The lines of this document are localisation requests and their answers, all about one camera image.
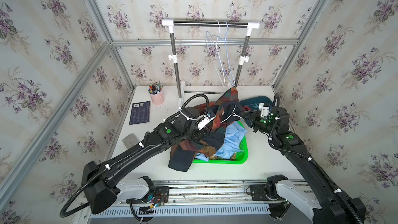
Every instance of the white plastic connector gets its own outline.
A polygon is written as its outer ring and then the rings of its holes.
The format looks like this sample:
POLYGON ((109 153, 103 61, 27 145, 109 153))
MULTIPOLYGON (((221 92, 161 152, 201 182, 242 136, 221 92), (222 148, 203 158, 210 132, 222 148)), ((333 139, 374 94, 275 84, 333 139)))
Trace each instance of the white plastic connector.
POLYGON ((247 36, 247 37, 250 37, 250 35, 251 35, 251 30, 252 30, 252 28, 248 28, 248 29, 246 30, 246 36, 247 36))
POLYGON ((248 22, 248 29, 258 29, 260 28, 259 22, 248 22))
POLYGON ((239 57, 239 65, 243 65, 244 62, 248 62, 249 57, 248 56, 240 56, 239 57))
POLYGON ((169 60, 173 60, 173 63, 178 63, 177 55, 169 55, 169 60))
POLYGON ((163 26, 174 26, 174 19, 162 19, 163 26))

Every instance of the white tabletop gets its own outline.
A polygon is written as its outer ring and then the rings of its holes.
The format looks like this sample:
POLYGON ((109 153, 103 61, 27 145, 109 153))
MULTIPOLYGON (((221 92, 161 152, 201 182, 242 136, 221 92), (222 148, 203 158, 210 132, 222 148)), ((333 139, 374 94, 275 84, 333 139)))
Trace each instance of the white tabletop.
MULTIPOLYGON (((239 100, 251 98, 254 96, 267 96, 273 100, 274 93, 270 86, 239 86, 239 100)), ((227 88, 221 86, 189 86, 185 91, 218 91, 224 92, 227 88)), ((165 101, 162 105, 151 104, 150 117, 148 123, 129 125, 131 107, 133 103, 149 101, 150 96, 147 86, 137 86, 134 93, 132 104, 129 106, 127 117, 124 121, 120 136, 115 146, 112 157, 126 151, 126 146, 122 139, 134 133, 138 139, 144 137, 145 132, 152 132, 153 129, 163 122, 164 118, 177 112, 178 94, 176 86, 165 86, 162 90, 165 101)), ((186 93, 184 101, 194 94, 186 93)), ((221 95, 207 94, 210 101, 215 101, 221 95)), ((204 103, 202 97, 193 99, 188 106, 195 106, 204 103)), ((170 159, 170 150, 162 152, 129 173, 126 179, 137 179, 142 176, 148 176, 152 180, 256 180, 266 179, 269 176, 282 174, 289 179, 302 179, 301 174, 280 152, 272 149, 268 145, 267 136, 247 127, 244 121, 241 121, 247 130, 246 140, 249 157, 243 164, 206 164, 193 163, 188 172, 178 172, 168 168, 170 159)))

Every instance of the black metal pole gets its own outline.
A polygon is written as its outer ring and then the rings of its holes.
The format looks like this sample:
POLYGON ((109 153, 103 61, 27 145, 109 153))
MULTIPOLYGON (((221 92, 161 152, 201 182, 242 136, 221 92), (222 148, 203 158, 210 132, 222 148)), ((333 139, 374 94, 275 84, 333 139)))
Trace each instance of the black metal pole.
MULTIPOLYGON (((177 51, 176 51, 176 42, 174 40, 174 33, 170 33, 170 40, 172 42, 172 53, 173 55, 176 55, 177 51)), ((178 98, 181 99, 182 93, 181 93, 181 83, 180 83, 180 72, 178 71, 178 63, 174 63, 174 72, 176 74, 178 98)))
MULTIPOLYGON (((250 36, 246 36, 246 38, 245 38, 245 42, 243 43, 241 56, 246 56, 246 50, 248 48, 249 38, 250 38, 250 36)), ((235 76, 235 87, 238 86, 238 81, 239 81, 241 70, 242 70, 242 64, 239 64, 238 70, 236 71, 236 76, 235 76)))

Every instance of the pink cup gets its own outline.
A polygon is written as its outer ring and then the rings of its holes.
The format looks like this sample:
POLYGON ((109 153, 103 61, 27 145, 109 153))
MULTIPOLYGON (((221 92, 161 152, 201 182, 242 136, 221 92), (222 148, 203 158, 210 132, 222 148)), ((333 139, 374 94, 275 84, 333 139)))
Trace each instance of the pink cup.
POLYGON ((149 94, 149 95, 154 105, 161 105, 164 102, 163 92, 158 92, 157 94, 149 94))

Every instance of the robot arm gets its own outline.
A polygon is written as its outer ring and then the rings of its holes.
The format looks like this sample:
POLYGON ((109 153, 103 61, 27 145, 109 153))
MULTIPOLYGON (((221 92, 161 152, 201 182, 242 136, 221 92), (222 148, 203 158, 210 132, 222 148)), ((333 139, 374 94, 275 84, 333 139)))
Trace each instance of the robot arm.
MULTIPOLYGON (((98 214, 110 207, 117 199, 127 198, 126 196, 131 196, 131 194, 134 194, 133 198, 147 199, 151 184, 149 178, 143 177, 135 181, 133 187, 129 189, 125 187, 122 189, 123 192, 117 187, 118 183, 129 172, 154 155, 185 139, 199 141, 208 134, 209 130, 203 127, 214 118, 214 113, 208 112, 206 107, 205 114, 200 118, 201 114, 196 109, 186 107, 191 99, 198 96, 205 97, 208 106, 209 100, 205 95, 195 95, 184 103, 181 112, 167 118, 151 133, 147 132, 144 139, 134 147, 98 165, 94 161, 85 165, 82 187, 66 202, 60 216, 69 216, 88 206, 91 207, 93 214, 98 214), (73 200, 83 191, 88 203, 67 212, 73 200)), ((363 223, 364 204, 358 198, 351 199, 340 189, 337 193, 335 192, 334 188, 337 186, 334 182, 309 156, 302 140, 289 131, 289 114, 286 109, 279 107, 279 96, 275 95, 275 97, 277 97, 277 106, 272 107, 268 115, 265 115, 264 111, 252 111, 243 113, 242 118, 254 132, 259 130, 269 134, 270 146, 279 150, 293 163, 315 193, 316 199, 309 197, 305 192, 289 187, 290 182, 282 175, 267 179, 265 186, 267 195, 271 198, 287 199, 314 223, 363 223)))

